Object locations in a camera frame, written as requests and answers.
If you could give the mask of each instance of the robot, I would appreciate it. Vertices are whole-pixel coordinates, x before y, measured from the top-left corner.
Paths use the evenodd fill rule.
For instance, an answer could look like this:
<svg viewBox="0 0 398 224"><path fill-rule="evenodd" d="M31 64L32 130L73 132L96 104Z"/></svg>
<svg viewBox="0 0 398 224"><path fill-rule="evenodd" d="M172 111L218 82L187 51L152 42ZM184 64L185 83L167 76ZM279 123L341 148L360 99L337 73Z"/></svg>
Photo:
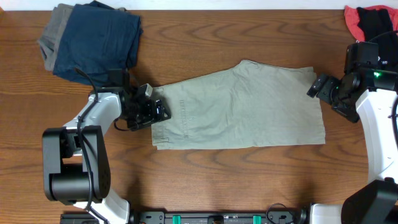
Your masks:
<svg viewBox="0 0 398 224"><path fill-rule="evenodd" d="M378 69L378 45L358 42L348 46L344 77L320 75L307 95L318 97L355 123L361 118L369 159L368 185L343 205L312 204L296 209L268 209L266 213L164 213L130 211L129 202L110 186L110 168L103 136L113 121L126 120L130 130L170 119L152 88L138 88L126 72L120 82L97 89L87 105L61 128L49 128L42 137L44 192L51 201L85 209L88 214L61 215L60 223L112 224L349 224L398 223L398 73ZM81 164L63 158L83 156Z"/></svg>

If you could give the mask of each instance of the gray folded cloth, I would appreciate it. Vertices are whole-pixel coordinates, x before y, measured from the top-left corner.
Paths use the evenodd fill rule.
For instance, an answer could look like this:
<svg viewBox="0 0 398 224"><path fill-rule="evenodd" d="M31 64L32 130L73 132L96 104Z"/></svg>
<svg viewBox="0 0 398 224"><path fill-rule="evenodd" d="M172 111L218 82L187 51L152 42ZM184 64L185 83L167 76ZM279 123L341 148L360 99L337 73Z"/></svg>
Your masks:
<svg viewBox="0 0 398 224"><path fill-rule="evenodd" d="M37 40L44 59L44 67L47 71L54 69L61 37L72 10L73 6L67 4L59 4L55 7L51 13L50 22L45 26L43 34Z"/></svg>
<svg viewBox="0 0 398 224"><path fill-rule="evenodd" d="M152 125L158 149L236 149L324 144L318 98L307 91L312 67L291 69L243 60L239 65L154 88L172 118Z"/></svg>

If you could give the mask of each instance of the dark blue folded cloth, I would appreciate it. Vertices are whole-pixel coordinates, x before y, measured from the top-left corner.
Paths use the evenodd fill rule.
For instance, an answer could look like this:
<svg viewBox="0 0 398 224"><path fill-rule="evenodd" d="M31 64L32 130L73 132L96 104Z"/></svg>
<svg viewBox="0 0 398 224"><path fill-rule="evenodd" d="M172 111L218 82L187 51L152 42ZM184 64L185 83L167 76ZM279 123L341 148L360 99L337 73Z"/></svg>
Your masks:
<svg viewBox="0 0 398 224"><path fill-rule="evenodd" d="M77 4L62 35L53 74L89 85L73 69L87 73L98 86L109 82L107 71L136 65L140 17L100 2Z"/></svg>

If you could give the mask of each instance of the wood surface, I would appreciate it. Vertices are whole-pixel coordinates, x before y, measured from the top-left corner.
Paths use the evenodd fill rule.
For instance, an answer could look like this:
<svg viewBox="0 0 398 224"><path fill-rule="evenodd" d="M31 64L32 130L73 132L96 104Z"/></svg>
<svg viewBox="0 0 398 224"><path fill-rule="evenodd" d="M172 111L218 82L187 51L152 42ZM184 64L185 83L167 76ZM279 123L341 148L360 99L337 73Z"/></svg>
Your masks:
<svg viewBox="0 0 398 224"><path fill-rule="evenodd" d="M343 11L133 11L144 33L134 69L141 83L175 83L237 65L313 66L343 76L354 42ZM79 211L43 191L42 133L71 120L91 87L44 70L36 40L51 12L0 17L0 223L58 223ZM321 103L326 144L232 150L157 151L150 129L105 136L112 188L138 210L265 211L343 203L366 185L361 123Z"/></svg>

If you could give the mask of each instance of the red cloth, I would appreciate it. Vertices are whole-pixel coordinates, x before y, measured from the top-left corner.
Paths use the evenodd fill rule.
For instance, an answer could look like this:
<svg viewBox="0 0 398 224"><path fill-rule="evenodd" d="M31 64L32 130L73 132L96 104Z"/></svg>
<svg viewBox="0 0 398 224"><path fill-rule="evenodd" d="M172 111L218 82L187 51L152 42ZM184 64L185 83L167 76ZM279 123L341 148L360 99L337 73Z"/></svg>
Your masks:
<svg viewBox="0 0 398 224"><path fill-rule="evenodd" d="M394 30L398 30L398 9L393 9L388 6L371 6L371 7L366 7L364 9L368 9L368 10L387 9L388 14L390 15L391 22L392 22L392 28ZM344 10L344 16L346 18L347 27L348 27L349 31L351 32L351 34L355 37L355 39L357 39L359 41L365 41L365 36L363 34L363 31L361 30L361 28L358 27L359 16L358 16L357 10L353 9L349 6L346 6L345 10Z"/></svg>

